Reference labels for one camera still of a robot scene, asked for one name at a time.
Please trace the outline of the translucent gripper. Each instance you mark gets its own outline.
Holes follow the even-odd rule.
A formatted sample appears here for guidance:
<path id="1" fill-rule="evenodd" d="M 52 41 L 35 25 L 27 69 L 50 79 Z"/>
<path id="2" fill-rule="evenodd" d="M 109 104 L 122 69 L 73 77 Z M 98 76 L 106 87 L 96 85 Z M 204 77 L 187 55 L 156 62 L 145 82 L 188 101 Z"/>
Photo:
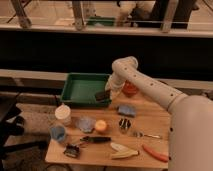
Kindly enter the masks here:
<path id="1" fill-rule="evenodd" d="M 110 91 L 110 99 L 114 100 L 118 97 L 118 95 L 121 93 L 121 89 L 112 89 L 109 85 L 105 86 L 105 90 Z"/>

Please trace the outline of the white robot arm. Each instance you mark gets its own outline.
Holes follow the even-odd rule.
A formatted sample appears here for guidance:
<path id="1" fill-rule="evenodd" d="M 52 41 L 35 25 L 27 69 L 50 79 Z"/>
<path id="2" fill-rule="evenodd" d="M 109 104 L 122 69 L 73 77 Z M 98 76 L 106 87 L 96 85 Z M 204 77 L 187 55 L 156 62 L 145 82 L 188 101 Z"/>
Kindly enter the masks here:
<path id="1" fill-rule="evenodd" d="M 168 171 L 213 171 L 213 101 L 187 95 L 137 68 L 133 56 L 114 60 L 107 87 L 117 91 L 128 80 L 171 115 Z"/>

